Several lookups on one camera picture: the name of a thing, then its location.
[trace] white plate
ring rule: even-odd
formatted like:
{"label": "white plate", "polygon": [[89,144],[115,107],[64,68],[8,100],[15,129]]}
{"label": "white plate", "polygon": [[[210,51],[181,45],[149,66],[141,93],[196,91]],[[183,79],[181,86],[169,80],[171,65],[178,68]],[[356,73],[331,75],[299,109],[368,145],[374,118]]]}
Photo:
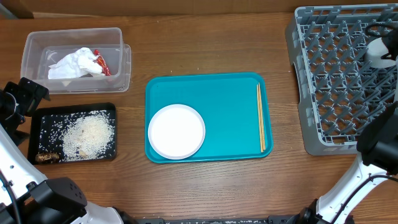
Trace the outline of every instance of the white plate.
{"label": "white plate", "polygon": [[168,159],[184,159],[199,150],[205,140],[205,122],[186,105],[168,105],[160,109],[148,127],[150,145]]}

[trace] red wrapper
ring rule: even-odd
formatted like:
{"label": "red wrapper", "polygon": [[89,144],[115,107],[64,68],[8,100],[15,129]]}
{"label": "red wrapper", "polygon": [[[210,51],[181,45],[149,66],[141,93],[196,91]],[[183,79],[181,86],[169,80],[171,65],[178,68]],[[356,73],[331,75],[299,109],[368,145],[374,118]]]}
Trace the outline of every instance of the red wrapper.
{"label": "red wrapper", "polygon": [[112,74],[109,71],[109,67],[106,65],[105,60],[100,52],[98,50],[94,50],[94,55],[99,56],[96,62],[102,67],[102,73],[104,73],[106,76],[111,76]]}

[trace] wooden chopstick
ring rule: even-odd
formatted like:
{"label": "wooden chopstick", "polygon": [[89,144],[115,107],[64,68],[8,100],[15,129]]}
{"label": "wooden chopstick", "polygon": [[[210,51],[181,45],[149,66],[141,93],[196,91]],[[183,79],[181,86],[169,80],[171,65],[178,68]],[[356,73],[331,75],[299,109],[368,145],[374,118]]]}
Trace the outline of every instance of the wooden chopstick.
{"label": "wooden chopstick", "polygon": [[262,138],[262,148],[266,150],[266,137],[264,134],[264,117],[262,114],[262,99],[261,99],[261,87],[259,83],[259,96],[260,96],[260,115],[261,115],[261,138]]}
{"label": "wooden chopstick", "polygon": [[261,89],[260,83],[257,84],[257,111],[259,115],[259,133],[260,133],[260,145],[261,145],[261,152],[265,150],[265,138],[264,138],[264,118],[262,117],[262,103],[261,103]]}

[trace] cable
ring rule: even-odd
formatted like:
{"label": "cable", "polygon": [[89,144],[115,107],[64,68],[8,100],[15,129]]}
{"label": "cable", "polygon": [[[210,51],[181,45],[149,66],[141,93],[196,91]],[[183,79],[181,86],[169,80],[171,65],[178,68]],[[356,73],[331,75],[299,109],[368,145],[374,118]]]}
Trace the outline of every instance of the cable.
{"label": "cable", "polygon": [[388,24],[375,23],[375,24],[368,25],[365,28],[365,34],[366,35],[369,35],[369,36],[372,36],[372,37],[386,37],[387,36],[387,35],[377,34],[375,32],[370,32],[369,30],[372,27],[384,27],[384,28],[388,28],[388,29],[392,29],[392,30],[396,29],[395,27],[393,27],[391,25],[388,25]]}
{"label": "cable", "polygon": [[367,183],[369,183],[370,181],[373,181],[376,178],[386,178],[386,179],[398,182],[398,179],[396,179],[394,177],[387,176],[387,175],[374,175],[372,177],[369,177],[361,185],[359,185],[354,190],[354,192],[347,198],[346,202],[341,206],[340,210],[338,210],[337,215],[335,216],[335,218],[331,221],[331,224],[334,224],[336,222],[337,218],[341,215],[341,213],[344,211],[344,209],[346,208],[346,206],[349,203],[349,201],[351,199],[353,199],[353,197],[356,195],[356,193],[358,193]]}
{"label": "cable", "polygon": [[14,191],[12,191],[10,183],[7,181],[6,177],[0,170],[0,180],[3,183],[3,186],[6,188],[7,193],[10,195],[10,199],[12,202],[12,206],[14,207],[15,219],[17,224],[22,224],[21,214],[19,213],[17,199],[15,198]]}

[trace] turquoise serving tray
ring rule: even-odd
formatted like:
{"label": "turquoise serving tray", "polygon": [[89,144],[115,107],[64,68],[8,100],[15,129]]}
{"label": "turquoise serving tray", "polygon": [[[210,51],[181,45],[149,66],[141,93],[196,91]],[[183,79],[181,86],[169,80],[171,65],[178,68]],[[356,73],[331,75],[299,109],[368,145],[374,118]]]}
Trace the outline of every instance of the turquoise serving tray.
{"label": "turquoise serving tray", "polygon": [[[256,85],[260,83],[266,149],[261,153]],[[192,156],[171,160],[151,147],[148,126],[165,106],[183,104],[203,118],[206,136]],[[145,152],[156,163],[225,161],[266,157],[274,142],[267,103],[266,84],[254,72],[158,77],[146,86]]]}

